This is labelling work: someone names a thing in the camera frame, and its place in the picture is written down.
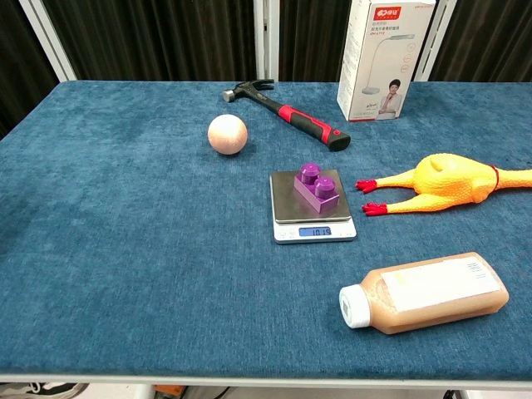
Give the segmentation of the purple toy building block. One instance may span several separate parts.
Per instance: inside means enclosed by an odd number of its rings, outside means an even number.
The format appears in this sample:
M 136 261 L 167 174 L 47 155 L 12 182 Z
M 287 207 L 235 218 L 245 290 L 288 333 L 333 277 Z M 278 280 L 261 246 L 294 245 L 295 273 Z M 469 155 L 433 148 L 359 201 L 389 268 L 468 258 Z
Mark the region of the purple toy building block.
M 321 175 L 316 163 L 303 164 L 293 178 L 294 189 L 319 214 L 337 207 L 339 193 L 332 177 Z

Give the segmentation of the digital kitchen scale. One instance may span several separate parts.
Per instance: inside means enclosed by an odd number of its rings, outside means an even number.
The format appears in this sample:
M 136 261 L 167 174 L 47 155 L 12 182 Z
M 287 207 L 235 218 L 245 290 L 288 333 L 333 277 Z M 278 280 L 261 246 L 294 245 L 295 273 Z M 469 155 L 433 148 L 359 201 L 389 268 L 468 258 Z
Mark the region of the digital kitchen scale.
M 351 241 L 357 236 L 342 181 L 336 170 L 321 176 L 334 183 L 336 196 L 320 199 L 301 186 L 298 171 L 270 176 L 273 236 L 278 244 Z

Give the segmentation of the pale pink ball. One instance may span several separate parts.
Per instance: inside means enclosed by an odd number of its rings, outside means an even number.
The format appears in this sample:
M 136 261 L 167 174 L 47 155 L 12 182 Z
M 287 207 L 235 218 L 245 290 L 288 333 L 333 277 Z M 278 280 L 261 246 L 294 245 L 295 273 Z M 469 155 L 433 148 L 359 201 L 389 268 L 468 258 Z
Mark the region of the pale pink ball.
M 248 132 L 240 118 L 223 114 L 210 122 L 207 136 L 214 150 L 222 155 L 234 155 L 246 145 Z

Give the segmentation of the black red claw hammer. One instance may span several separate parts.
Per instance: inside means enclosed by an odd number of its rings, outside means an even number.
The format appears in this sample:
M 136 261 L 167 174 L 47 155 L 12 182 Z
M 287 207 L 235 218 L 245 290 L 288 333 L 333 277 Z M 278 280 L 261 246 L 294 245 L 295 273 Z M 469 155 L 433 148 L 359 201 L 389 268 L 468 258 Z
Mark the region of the black red claw hammer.
M 349 146 L 351 137 L 348 134 L 290 105 L 278 103 L 265 96 L 262 91 L 273 90 L 273 84 L 274 79 L 240 82 L 234 88 L 223 91 L 222 97 L 226 102 L 233 102 L 243 97 L 249 98 L 265 106 L 290 125 L 319 140 L 331 151 L 344 150 Z

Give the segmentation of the blue velvet tablecloth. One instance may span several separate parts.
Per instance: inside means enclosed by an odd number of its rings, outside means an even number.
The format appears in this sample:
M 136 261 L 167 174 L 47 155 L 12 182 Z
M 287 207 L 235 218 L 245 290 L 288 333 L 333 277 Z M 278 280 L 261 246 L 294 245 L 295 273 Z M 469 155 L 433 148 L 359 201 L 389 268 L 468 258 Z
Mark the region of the blue velvet tablecloth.
M 69 81 L 0 140 L 0 374 L 532 381 L 532 190 L 434 214 L 368 217 L 358 192 L 450 152 L 532 168 L 532 83 L 415 82 L 394 121 L 348 123 L 334 83 L 271 97 L 346 131 L 331 152 L 226 82 Z M 208 140 L 223 114 L 244 148 Z M 336 170 L 357 236 L 278 244 L 270 176 Z M 352 330 L 338 291 L 476 251 L 510 301 L 415 332 Z

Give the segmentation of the white desk lamp box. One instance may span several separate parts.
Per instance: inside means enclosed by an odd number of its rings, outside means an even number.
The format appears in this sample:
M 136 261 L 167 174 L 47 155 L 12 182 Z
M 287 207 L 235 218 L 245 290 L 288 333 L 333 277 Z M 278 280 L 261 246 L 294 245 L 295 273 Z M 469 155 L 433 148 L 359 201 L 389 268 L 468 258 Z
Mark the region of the white desk lamp box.
M 352 0 L 337 103 L 347 121 L 401 114 L 436 0 Z

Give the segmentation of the yellow rubber chicken toy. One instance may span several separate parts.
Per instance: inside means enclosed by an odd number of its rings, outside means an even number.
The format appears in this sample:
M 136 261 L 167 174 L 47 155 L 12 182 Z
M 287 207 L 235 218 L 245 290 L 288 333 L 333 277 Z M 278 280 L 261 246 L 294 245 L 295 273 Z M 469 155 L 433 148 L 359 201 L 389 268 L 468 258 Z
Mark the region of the yellow rubber chicken toy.
M 532 169 L 503 170 L 461 155 L 436 153 L 424 157 L 413 169 L 375 180 L 359 180 L 355 187 L 365 194 L 386 187 L 416 192 L 411 199 L 394 204 L 368 202 L 362 207 L 368 216 L 435 212 L 478 204 L 497 190 L 532 188 Z

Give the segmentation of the orange bottle with white cap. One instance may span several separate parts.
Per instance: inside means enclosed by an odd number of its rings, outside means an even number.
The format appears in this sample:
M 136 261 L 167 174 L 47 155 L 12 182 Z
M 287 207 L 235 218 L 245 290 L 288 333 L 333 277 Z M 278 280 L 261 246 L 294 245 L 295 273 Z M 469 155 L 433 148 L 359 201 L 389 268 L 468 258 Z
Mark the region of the orange bottle with white cap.
M 396 334 L 498 312 L 510 295 L 495 270 L 476 252 L 370 271 L 340 289 L 350 328 Z

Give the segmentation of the dark pleated curtain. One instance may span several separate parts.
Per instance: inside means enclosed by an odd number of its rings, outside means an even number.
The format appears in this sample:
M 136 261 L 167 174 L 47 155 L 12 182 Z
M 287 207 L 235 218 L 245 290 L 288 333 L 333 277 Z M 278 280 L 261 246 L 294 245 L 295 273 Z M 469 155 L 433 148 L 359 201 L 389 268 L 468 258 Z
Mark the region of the dark pleated curtain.
M 253 0 L 42 0 L 81 80 L 256 77 Z M 279 0 L 279 77 L 336 81 L 352 0 Z M 532 82 L 532 0 L 457 0 L 430 78 Z M 0 0 L 0 139 L 58 84 L 19 0 Z

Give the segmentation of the black white sneaker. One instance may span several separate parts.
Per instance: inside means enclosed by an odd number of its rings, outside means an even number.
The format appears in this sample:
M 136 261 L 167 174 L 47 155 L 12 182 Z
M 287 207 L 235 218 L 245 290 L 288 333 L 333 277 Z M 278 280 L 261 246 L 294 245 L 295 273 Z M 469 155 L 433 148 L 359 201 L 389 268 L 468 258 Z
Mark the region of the black white sneaker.
M 88 383 L 0 382 L 0 399 L 73 399 Z

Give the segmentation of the white metal frame post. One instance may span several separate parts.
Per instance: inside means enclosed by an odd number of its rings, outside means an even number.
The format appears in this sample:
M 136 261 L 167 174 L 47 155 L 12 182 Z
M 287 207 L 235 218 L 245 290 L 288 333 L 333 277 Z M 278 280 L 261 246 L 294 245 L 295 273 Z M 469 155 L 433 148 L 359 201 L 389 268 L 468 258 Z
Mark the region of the white metal frame post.
M 76 73 L 42 0 L 18 0 L 59 82 L 75 81 Z
M 413 77 L 414 81 L 429 80 L 457 2 L 458 0 L 436 0 L 435 11 Z
M 278 81 L 280 0 L 253 0 L 253 4 L 257 78 Z

